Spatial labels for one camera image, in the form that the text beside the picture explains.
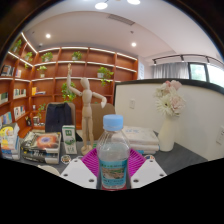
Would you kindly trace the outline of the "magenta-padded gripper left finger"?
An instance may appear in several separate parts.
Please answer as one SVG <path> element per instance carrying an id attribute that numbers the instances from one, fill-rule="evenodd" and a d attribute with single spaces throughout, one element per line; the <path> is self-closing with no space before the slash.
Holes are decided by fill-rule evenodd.
<path id="1" fill-rule="evenodd" d="M 72 159 L 61 173 L 61 177 L 84 188 L 98 189 L 101 184 L 96 149 L 91 150 L 85 156 Z"/>

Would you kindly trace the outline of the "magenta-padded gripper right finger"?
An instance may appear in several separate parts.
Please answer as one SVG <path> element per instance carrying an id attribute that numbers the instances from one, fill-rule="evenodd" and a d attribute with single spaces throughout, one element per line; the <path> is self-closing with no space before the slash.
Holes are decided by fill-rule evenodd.
<path id="1" fill-rule="evenodd" d="M 166 176 L 155 159 L 146 159 L 133 149 L 128 159 L 128 174 L 132 189 L 141 188 Z"/>

